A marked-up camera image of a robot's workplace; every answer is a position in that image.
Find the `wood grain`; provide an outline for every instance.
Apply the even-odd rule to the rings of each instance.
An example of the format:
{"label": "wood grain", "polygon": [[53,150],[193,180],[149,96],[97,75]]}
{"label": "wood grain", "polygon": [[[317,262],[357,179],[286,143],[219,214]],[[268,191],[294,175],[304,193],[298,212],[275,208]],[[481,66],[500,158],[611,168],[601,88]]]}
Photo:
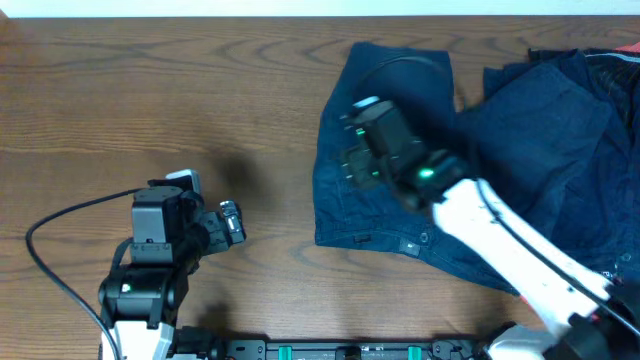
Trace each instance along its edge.
{"label": "wood grain", "polygon": [[[0,358],[94,358],[99,331],[28,257],[39,218],[191,167],[244,209],[246,245],[191,278],[180,323],[272,338],[421,338],[538,323],[517,299],[402,256],[314,246],[319,114],[356,41],[448,50],[464,93],[528,48],[637,42],[631,17],[4,20]],[[93,306],[130,199],[36,247]]]}

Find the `dark blue denim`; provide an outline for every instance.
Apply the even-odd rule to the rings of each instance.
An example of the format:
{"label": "dark blue denim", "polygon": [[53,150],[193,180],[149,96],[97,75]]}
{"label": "dark blue denim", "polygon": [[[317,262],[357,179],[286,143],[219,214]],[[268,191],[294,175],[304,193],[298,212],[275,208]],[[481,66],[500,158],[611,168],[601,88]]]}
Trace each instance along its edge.
{"label": "dark blue denim", "polygon": [[[393,63],[357,86],[367,71],[399,56],[425,57],[436,66]],[[563,227],[558,223],[567,212],[564,199],[572,191],[568,184],[588,171],[615,111],[558,66],[527,66],[524,71],[514,70],[511,78],[509,68],[488,72],[487,79],[495,84],[485,81],[492,90],[487,91],[490,98],[456,115],[453,76],[445,52],[355,44],[320,124],[313,175],[316,244],[405,254],[462,279],[515,293],[471,249],[423,216],[406,212],[386,187],[361,191],[346,181],[338,158],[356,144],[356,138],[345,130],[340,117],[354,101],[377,95],[396,102],[425,138],[455,134],[477,142],[492,186],[517,213],[556,242],[556,230]],[[556,243],[579,261],[589,258],[584,253],[591,255],[594,261],[585,264],[598,271],[613,270],[611,256],[634,256],[615,249],[609,249],[615,255],[606,256],[575,246],[565,249],[567,242],[572,243],[571,239]]]}
{"label": "dark blue denim", "polygon": [[538,61],[486,70],[485,95],[544,63],[608,104],[611,111],[587,168],[566,184],[555,224],[541,219],[547,223],[542,230],[592,270],[640,281],[640,58],[614,54],[533,51],[530,57]]}

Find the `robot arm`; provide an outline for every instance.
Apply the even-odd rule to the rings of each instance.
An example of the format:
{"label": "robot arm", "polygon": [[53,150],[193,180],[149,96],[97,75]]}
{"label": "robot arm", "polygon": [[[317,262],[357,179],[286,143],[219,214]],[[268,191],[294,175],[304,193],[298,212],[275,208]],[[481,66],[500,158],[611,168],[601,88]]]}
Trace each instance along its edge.
{"label": "robot arm", "polygon": [[488,347],[493,359],[640,354],[638,286],[613,286],[568,257],[477,178],[474,164],[413,135],[391,101],[362,100],[345,120],[358,138],[342,156],[347,178],[363,189],[389,186],[410,211],[431,209],[434,223],[478,253],[544,322],[550,336],[515,329]]}
{"label": "robot arm", "polygon": [[[115,264],[100,286],[101,317],[123,359],[216,360],[221,340],[198,329],[176,330],[176,319],[200,258],[244,242],[240,211],[225,201],[221,213],[207,212],[193,170],[149,185],[134,195],[131,263]],[[108,344],[104,333],[102,343]],[[114,359],[109,346],[101,356]]]}

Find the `white wall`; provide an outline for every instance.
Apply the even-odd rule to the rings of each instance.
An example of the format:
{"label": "white wall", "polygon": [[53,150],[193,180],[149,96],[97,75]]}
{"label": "white wall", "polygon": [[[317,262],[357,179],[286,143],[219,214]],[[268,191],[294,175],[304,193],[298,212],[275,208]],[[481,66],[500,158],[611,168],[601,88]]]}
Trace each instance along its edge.
{"label": "white wall", "polygon": [[638,15],[640,0],[0,0],[9,17]]}

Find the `denim jeans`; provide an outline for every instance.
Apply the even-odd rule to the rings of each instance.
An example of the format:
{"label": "denim jeans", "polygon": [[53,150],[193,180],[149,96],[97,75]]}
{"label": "denim jeans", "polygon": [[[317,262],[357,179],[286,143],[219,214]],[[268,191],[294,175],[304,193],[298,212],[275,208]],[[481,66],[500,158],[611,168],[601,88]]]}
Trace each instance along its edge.
{"label": "denim jeans", "polygon": [[[376,65],[399,56],[425,57],[435,66],[396,62],[362,80]],[[574,56],[585,59],[581,53]],[[461,143],[477,143],[483,176],[503,200],[576,260],[610,274],[616,272],[616,264],[620,270],[620,259],[630,256],[624,266],[635,264],[635,247],[627,245],[638,241],[637,225],[634,228],[631,222],[612,222],[610,225],[616,228],[629,224],[625,234],[631,235],[623,235],[631,236],[630,240],[625,242],[623,236],[604,241],[599,237],[602,223],[595,222],[591,213],[585,213],[585,205],[576,201],[586,199],[593,206],[600,203],[580,193],[585,189],[570,186],[583,184],[579,179],[585,176],[589,178],[610,120],[617,112],[608,99],[572,77],[590,77],[586,61],[584,67],[561,64],[570,71],[556,63],[487,71],[487,100],[455,114],[453,75],[446,52],[355,44],[320,122],[313,175],[316,244],[404,254],[459,278],[516,293],[462,242],[425,217],[405,211],[385,186],[362,191],[345,179],[339,154],[356,144],[356,135],[345,129],[340,117],[355,101],[376,95],[393,100],[414,130],[427,140],[446,136],[456,137]],[[629,220],[638,216],[631,211],[638,199],[632,200],[635,203],[626,207]],[[594,223],[582,224],[590,232],[573,223],[580,218],[594,219]],[[581,231],[588,237],[575,238]]]}
{"label": "denim jeans", "polygon": [[557,220],[544,235],[592,270],[640,281],[640,57],[589,49],[530,51],[530,58],[486,70],[485,94],[544,64],[611,109],[587,168],[567,183]]}

